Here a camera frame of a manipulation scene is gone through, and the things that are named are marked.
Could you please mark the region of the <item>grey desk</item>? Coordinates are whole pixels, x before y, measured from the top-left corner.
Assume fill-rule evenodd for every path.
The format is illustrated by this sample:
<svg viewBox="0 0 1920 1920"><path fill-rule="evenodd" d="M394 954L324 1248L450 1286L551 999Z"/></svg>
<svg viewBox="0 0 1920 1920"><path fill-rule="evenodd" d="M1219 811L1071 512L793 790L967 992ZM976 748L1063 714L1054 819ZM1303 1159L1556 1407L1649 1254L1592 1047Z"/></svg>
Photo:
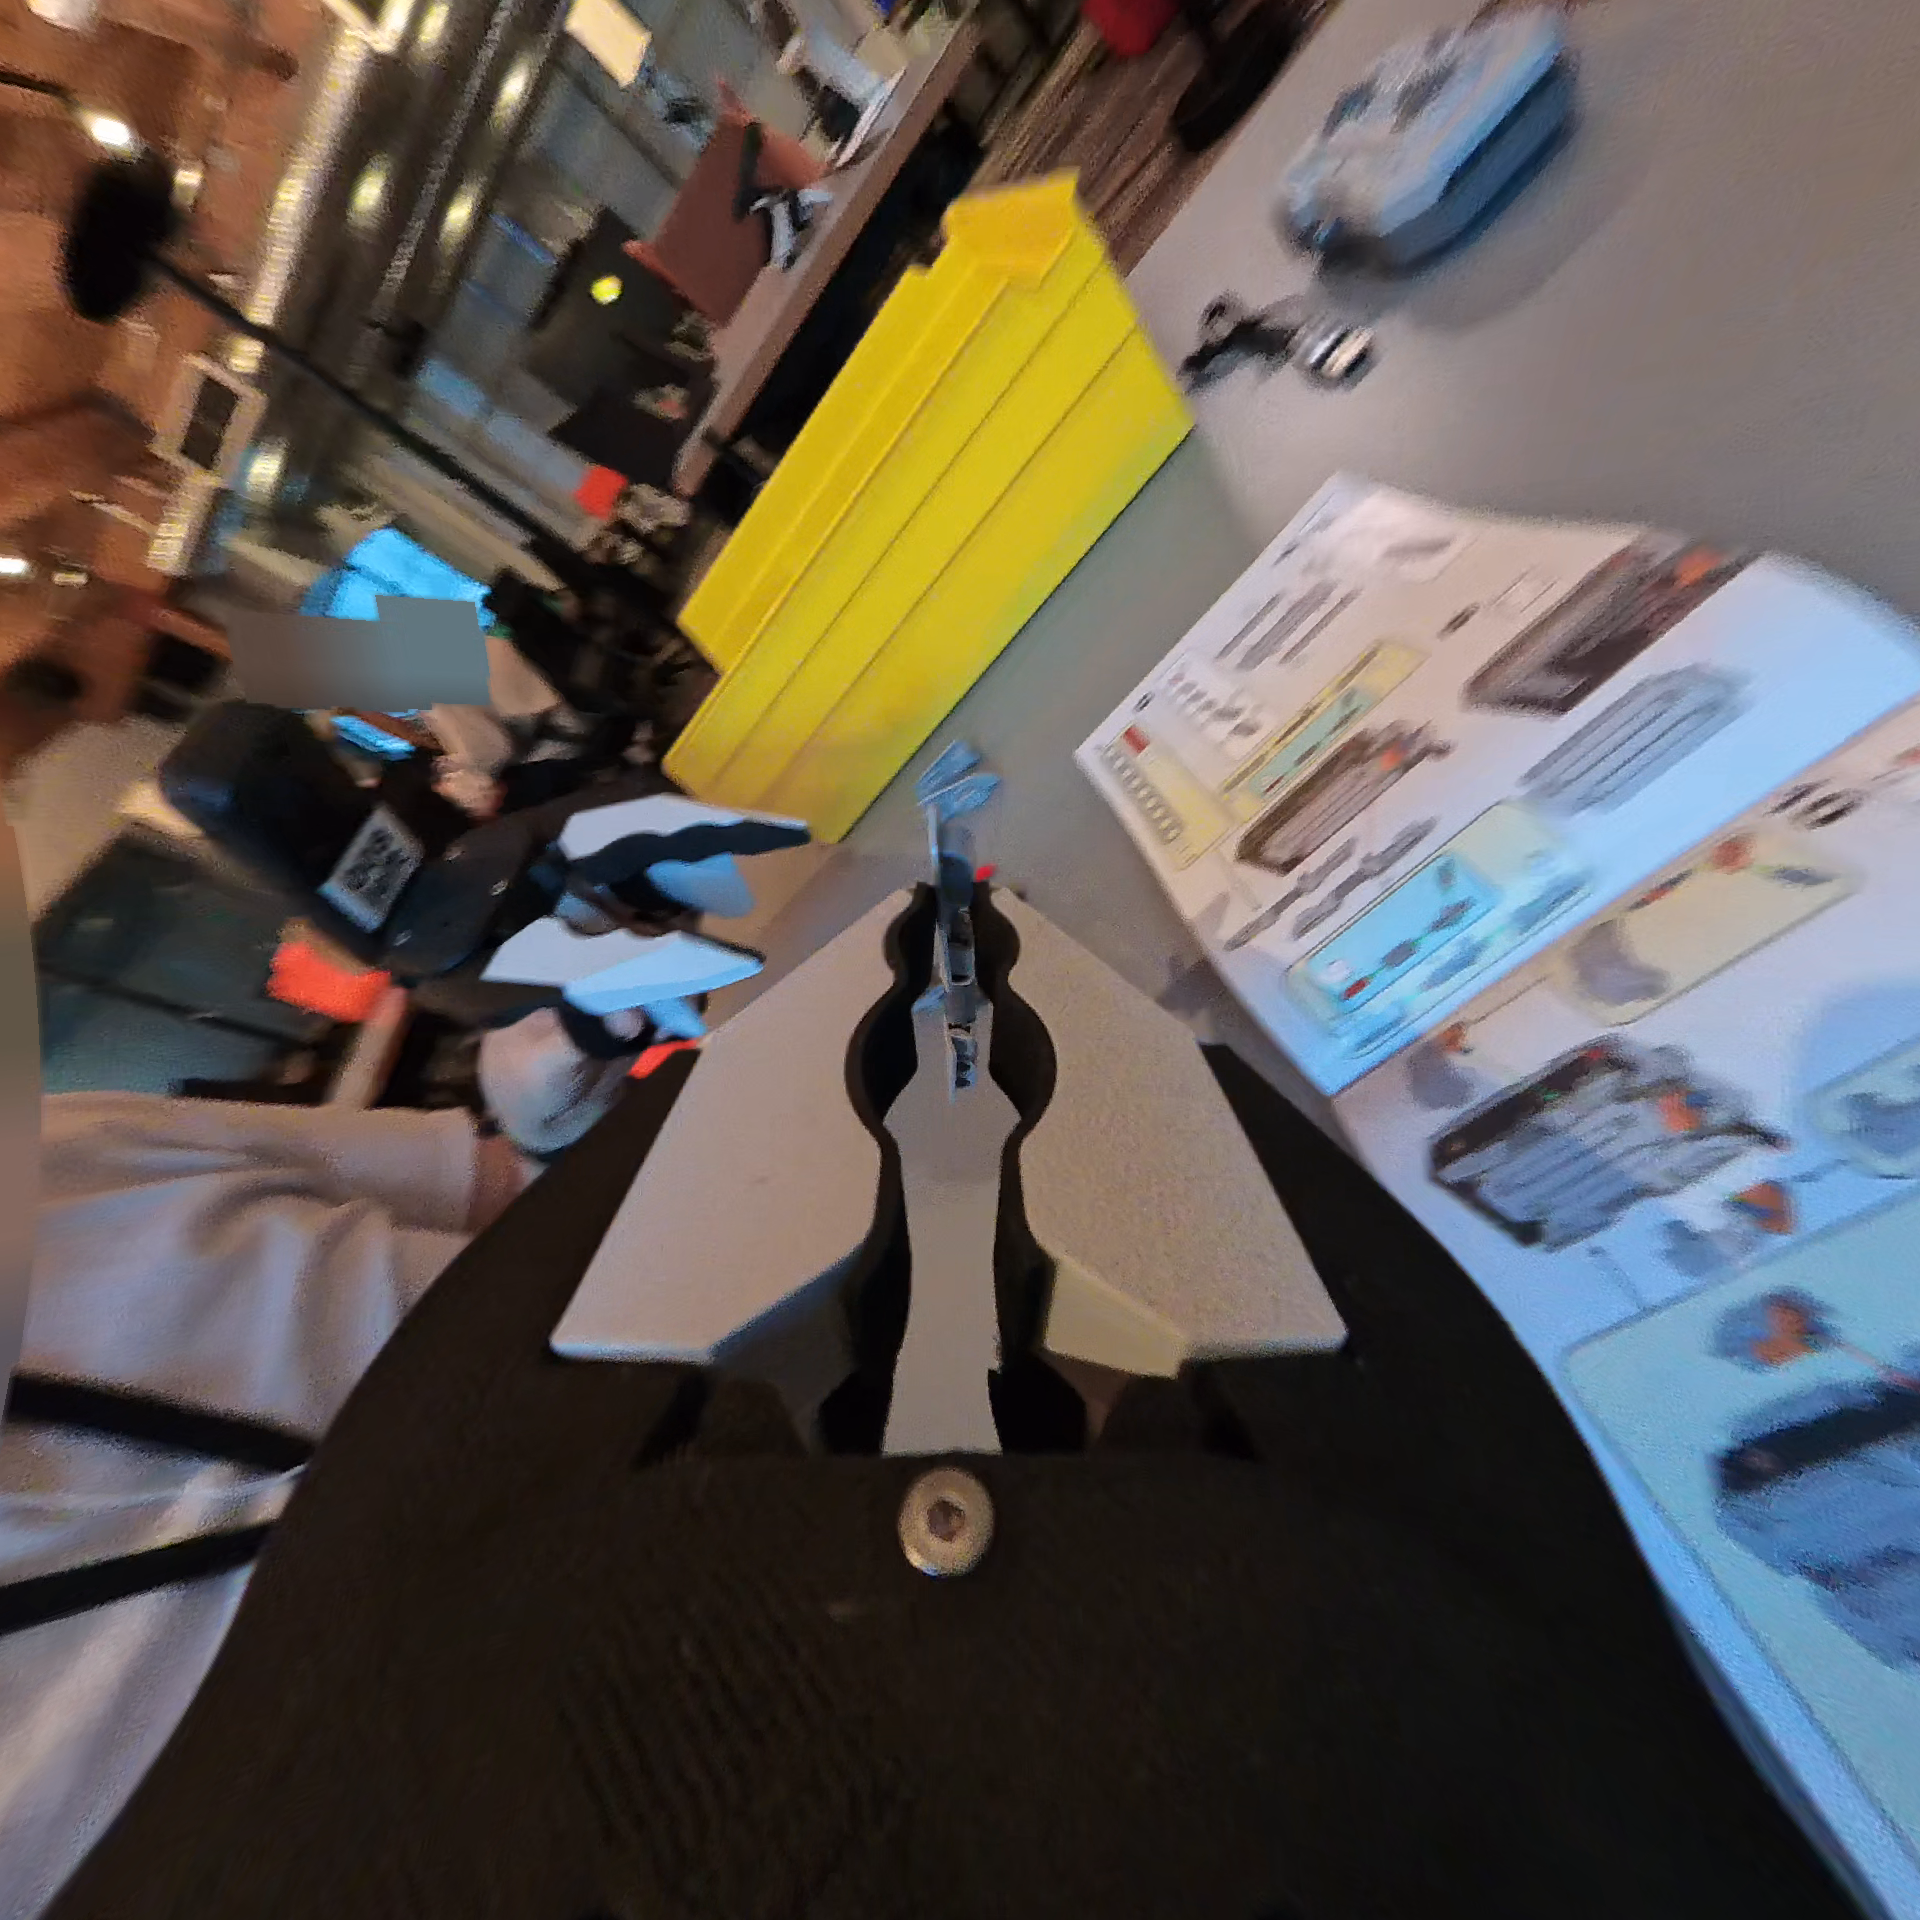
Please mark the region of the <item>grey desk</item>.
<svg viewBox="0 0 1920 1920"><path fill-rule="evenodd" d="M1134 274L1174 360L1240 295L1372 327L1377 367L1204 387L1194 442L951 720L1007 776L1001 874L1350 1148L1076 759L1331 480L1801 560L1916 624L1916 6L1576 7L1577 119L1539 182L1420 278L1318 279L1274 227L1286 161L1467 11L1338 11Z"/></svg>

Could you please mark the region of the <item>open instruction booklet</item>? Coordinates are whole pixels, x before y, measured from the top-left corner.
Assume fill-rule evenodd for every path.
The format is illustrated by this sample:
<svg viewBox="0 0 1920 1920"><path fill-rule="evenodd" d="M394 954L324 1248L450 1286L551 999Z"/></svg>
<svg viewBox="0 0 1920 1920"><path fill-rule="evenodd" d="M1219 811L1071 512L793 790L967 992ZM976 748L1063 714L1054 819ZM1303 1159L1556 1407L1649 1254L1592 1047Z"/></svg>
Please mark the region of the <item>open instruction booklet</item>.
<svg viewBox="0 0 1920 1920"><path fill-rule="evenodd" d="M1916 624L1331 480L1076 759L1916 1915Z"/></svg>

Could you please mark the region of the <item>black computer monitor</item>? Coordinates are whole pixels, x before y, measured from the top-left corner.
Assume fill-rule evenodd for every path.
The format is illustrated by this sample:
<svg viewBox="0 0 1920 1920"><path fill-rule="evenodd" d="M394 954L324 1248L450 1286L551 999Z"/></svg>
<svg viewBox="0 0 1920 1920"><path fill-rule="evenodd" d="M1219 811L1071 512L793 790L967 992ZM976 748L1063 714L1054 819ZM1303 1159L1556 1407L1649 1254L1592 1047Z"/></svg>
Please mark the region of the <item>black computer monitor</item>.
<svg viewBox="0 0 1920 1920"><path fill-rule="evenodd" d="M631 251L635 243L635 232L602 209L561 257L522 337L520 369L567 406L586 406L655 360L690 369L712 360L706 321Z"/></svg>

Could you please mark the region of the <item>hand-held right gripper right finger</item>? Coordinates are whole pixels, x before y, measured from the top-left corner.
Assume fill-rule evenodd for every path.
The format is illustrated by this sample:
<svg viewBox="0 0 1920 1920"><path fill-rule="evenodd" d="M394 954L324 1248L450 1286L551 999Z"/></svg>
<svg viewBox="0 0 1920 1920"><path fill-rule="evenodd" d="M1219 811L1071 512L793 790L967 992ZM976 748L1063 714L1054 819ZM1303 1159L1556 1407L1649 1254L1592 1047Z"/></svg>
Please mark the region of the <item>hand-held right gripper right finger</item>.
<svg viewBox="0 0 1920 1920"><path fill-rule="evenodd" d="M982 892L986 1075L1012 1111L992 1247L1004 1450L1080 1450L1071 1364L1338 1354L1350 1328L1190 1026L1001 888Z"/></svg>

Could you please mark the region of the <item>person's white shirt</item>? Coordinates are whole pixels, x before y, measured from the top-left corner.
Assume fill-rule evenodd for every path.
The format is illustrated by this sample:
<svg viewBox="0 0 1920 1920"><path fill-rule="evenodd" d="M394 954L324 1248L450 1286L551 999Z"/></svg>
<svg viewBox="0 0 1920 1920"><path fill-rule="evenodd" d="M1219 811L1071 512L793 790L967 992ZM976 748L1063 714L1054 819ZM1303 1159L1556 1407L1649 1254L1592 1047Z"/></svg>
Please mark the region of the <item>person's white shirt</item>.
<svg viewBox="0 0 1920 1920"><path fill-rule="evenodd" d="M36 1275L28 1371L323 1438L352 1387L465 1248L449 1232L314 1255L193 1255L128 1282ZM6 1441L6 1588L280 1518L295 1467L255 1467L103 1433ZM169 1579L6 1630L6 1915L36 1915L127 1804L196 1695L247 1585Z"/></svg>

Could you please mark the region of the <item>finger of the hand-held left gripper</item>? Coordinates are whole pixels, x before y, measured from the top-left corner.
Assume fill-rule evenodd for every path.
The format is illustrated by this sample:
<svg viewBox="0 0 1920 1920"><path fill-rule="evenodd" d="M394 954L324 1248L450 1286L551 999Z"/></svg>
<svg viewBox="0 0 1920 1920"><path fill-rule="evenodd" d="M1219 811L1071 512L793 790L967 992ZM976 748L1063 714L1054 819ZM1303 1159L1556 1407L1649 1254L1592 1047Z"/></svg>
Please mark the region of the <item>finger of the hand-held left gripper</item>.
<svg viewBox="0 0 1920 1920"><path fill-rule="evenodd" d="M804 823L687 796L586 807L561 831L572 894L606 897L633 913L675 907L721 921L738 921L755 907L744 859L810 843Z"/></svg>
<svg viewBox="0 0 1920 1920"><path fill-rule="evenodd" d="M705 1040L706 999L762 969L762 951L698 929L582 934L540 919L494 951L484 983L535 992L578 1055L643 1055Z"/></svg>

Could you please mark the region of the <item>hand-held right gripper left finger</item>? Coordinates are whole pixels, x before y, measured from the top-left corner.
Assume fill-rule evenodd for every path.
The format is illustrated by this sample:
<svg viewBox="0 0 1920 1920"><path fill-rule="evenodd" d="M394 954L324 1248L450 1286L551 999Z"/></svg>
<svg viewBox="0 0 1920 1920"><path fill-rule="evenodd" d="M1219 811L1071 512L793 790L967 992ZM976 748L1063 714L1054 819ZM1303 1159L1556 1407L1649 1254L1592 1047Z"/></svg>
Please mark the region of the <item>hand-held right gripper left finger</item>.
<svg viewBox="0 0 1920 1920"><path fill-rule="evenodd" d="M916 892L890 894L702 1047L550 1337L566 1360L771 1386L878 1455L912 1297L890 1111L916 1078Z"/></svg>

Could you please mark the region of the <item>grey background table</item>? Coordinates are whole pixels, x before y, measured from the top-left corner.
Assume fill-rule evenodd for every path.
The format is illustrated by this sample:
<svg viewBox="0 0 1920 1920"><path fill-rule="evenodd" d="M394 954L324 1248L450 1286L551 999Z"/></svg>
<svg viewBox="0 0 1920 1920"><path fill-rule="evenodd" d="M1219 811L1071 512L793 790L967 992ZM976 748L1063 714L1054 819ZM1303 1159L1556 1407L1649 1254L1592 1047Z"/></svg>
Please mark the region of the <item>grey background table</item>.
<svg viewBox="0 0 1920 1920"><path fill-rule="evenodd" d="M812 220L798 262L792 267L764 267L732 323L716 335L712 396L675 462L675 492L682 499L694 500L714 466L736 451L740 427L954 99L978 44L978 6L969 6L937 51L907 60L895 91L881 106L872 142L823 183L827 207Z"/></svg>

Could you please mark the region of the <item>grey battery hub module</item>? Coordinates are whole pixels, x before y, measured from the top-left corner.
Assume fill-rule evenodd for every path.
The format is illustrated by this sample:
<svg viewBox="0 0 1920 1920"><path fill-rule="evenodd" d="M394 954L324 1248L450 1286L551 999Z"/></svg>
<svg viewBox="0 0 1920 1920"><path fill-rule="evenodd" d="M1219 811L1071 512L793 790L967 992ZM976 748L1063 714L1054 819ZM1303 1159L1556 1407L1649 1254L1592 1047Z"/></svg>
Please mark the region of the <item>grey battery hub module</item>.
<svg viewBox="0 0 1920 1920"><path fill-rule="evenodd" d="M1576 124L1560 7L1403 40L1350 84L1282 171L1280 238L1332 267L1401 278L1467 243Z"/></svg>

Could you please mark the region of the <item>person's left forearm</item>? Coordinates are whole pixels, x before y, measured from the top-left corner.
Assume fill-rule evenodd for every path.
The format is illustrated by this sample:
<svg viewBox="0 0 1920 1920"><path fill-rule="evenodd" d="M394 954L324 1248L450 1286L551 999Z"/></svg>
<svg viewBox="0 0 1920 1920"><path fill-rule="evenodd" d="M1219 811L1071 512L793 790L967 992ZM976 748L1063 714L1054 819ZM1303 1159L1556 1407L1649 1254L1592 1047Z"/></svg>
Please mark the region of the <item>person's left forearm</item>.
<svg viewBox="0 0 1920 1920"><path fill-rule="evenodd" d="M49 1095L20 1355L127 1382L359 1376L532 1178L456 1111Z"/></svg>

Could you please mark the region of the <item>black brick assembly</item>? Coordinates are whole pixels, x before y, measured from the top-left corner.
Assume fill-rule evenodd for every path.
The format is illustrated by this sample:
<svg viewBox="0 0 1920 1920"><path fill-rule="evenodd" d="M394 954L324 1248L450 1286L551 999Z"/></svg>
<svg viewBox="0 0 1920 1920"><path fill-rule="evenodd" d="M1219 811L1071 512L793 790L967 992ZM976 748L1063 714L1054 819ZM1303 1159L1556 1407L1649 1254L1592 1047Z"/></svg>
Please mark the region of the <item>black brick assembly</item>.
<svg viewBox="0 0 1920 1920"><path fill-rule="evenodd" d="M931 976L916 1014L940 1015L948 1055L948 1092L961 1098L976 1087L978 1028L986 1008L976 979L976 859L971 833L944 804L924 804L928 862L935 897Z"/></svg>

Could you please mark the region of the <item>yellow plastic bin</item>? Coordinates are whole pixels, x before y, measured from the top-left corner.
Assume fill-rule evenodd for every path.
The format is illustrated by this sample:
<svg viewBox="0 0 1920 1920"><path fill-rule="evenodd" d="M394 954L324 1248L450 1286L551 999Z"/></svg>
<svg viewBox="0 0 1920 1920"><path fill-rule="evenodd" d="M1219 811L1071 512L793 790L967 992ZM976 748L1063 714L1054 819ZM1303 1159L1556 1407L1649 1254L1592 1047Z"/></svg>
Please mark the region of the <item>yellow plastic bin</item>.
<svg viewBox="0 0 1920 1920"><path fill-rule="evenodd" d="M1076 174L961 199L687 601L666 777L842 841L1192 432Z"/></svg>

